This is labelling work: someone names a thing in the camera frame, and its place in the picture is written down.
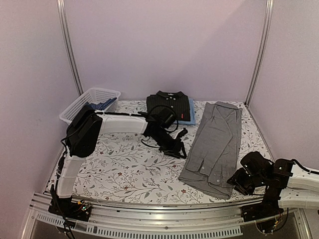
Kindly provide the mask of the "grey long sleeve shirt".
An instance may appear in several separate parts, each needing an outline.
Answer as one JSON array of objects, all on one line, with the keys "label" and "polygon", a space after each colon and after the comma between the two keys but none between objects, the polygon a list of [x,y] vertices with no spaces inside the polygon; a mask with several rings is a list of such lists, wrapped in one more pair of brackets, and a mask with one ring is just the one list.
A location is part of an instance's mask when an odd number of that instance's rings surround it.
[{"label": "grey long sleeve shirt", "polygon": [[227,181],[237,167],[241,118],[242,109],[235,105],[206,103],[179,181],[218,199],[231,197]]}]

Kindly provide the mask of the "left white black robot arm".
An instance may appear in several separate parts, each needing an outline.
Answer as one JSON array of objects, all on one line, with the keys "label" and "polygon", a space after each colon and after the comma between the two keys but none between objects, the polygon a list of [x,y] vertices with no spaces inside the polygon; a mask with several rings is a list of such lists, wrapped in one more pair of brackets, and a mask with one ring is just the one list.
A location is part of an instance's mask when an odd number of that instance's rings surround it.
[{"label": "left white black robot arm", "polygon": [[102,134],[139,133],[152,138],[165,155],[185,159],[187,155],[181,137],[187,129],[183,128],[176,136],[171,136],[168,128],[174,122],[178,122],[177,114],[164,105],[137,114],[102,112],[83,106],[60,141],[64,152],[58,161],[56,183],[50,189],[52,197],[57,198],[54,204],[56,210],[63,216],[74,212],[74,205],[68,200],[72,197],[75,179]]}]

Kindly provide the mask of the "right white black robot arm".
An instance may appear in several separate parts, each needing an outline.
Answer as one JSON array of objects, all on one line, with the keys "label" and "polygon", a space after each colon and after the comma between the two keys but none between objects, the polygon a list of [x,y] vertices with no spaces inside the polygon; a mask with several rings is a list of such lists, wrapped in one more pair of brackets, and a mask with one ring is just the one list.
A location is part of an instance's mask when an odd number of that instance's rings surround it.
[{"label": "right white black robot arm", "polygon": [[317,170],[308,169],[295,159],[270,162],[257,151],[246,154],[241,165],[227,181],[236,191],[252,195],[257,187],[266,188],[262,202],[241,208],[245,220],[274,216],[285,208],[318,209]]}]

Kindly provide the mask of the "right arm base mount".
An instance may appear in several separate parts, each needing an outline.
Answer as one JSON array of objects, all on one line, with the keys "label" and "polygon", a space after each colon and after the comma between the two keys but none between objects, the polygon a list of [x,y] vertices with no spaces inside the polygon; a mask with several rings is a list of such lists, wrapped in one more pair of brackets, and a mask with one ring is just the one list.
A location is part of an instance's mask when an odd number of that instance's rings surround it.
[{"label": "right arm base mount", "polygon": [[262,202],[241,207],[241,217],[244,222],[250,222],[279,215],[284,212],[284,209],[279,207],[279,199],[277,194],[266,193]]}]

